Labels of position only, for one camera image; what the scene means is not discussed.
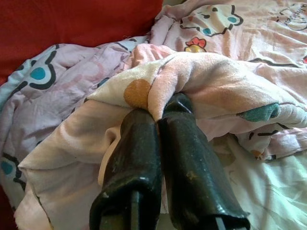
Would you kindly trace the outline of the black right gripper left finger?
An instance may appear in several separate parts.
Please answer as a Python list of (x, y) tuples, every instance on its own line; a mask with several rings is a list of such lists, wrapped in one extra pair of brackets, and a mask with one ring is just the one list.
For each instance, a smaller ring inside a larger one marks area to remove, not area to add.
[(154, 230), (160, 215), (162, 170), (156, 124), (145, 110), (132, 110), (91, 205), (92, 230)]

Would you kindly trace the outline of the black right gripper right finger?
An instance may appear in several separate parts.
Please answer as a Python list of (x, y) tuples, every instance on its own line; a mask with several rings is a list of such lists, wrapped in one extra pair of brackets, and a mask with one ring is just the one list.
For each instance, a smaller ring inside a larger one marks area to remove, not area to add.
[(196, 124), (190, 99), (173, 95), (158, 121), (168, 210), (178, 230), (248, 230), (223, 166)]

